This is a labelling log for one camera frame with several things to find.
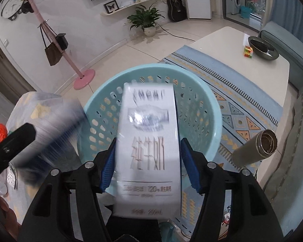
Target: thermos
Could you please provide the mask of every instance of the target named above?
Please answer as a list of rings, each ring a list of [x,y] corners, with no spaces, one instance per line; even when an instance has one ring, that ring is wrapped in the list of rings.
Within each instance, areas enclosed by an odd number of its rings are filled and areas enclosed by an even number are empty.
[[[258,162],[270,157],[276,151],[277,145],[276,134],[266,129],[236,149],[232,154],[232,163],[237,167],[243,167]]]

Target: framed butterfly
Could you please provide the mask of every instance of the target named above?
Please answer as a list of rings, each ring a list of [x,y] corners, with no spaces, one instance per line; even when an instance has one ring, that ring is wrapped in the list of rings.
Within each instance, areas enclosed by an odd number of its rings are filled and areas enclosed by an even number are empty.
[[[109,3],[104,4],[104,8],[106,9],[108,14],[111,14],[114,11],[119,10],[119,6],[118,6],[116,0],[113,0]]]

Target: black acoustic guitar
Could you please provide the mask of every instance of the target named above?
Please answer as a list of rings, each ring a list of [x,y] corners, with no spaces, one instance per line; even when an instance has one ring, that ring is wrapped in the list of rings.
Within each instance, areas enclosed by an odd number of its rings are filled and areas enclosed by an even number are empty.
[[[172,22],[180,22],[187,18],[186,8],[182,0],[167,0],[168,18]]]

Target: bowl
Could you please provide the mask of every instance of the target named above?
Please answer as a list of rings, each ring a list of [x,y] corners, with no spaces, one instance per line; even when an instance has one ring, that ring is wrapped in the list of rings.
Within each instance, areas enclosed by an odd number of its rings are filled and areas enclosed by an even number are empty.
[[[264,39],[250,36],[248,37],[248,42],[254,53],[263,59],[272,61],[280,56],[275,47]]]

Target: pink coat rack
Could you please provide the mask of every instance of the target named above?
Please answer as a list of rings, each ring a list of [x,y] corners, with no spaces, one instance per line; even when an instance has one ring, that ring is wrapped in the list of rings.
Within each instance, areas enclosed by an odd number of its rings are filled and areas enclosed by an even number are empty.
[[[94,78],[95,71],[92,69],[87,69],[83,73],[78,69],[78,67],[75,65],[75,63],[72,61],[70,56],[61,49],[58,42],[56,41],[55,35],[52,33],[52,31],[49,29],[47,23],[45,22],[44,18],[40,14],[34,0],[28,0],[32,9],[34,10],[34,14],[36,15],[38,21],[40,22],[41,26],[44,28],[45,32],[48,34],[50,40],[56,45],[58,50],[61,52],[63,57],[66,59],[66,61],[70,64],[70,66],[73,68],[73,70],[78,74],[78,78],[76,78],[74,82],[74,89],[80,90],[84,87],[86,87]]]

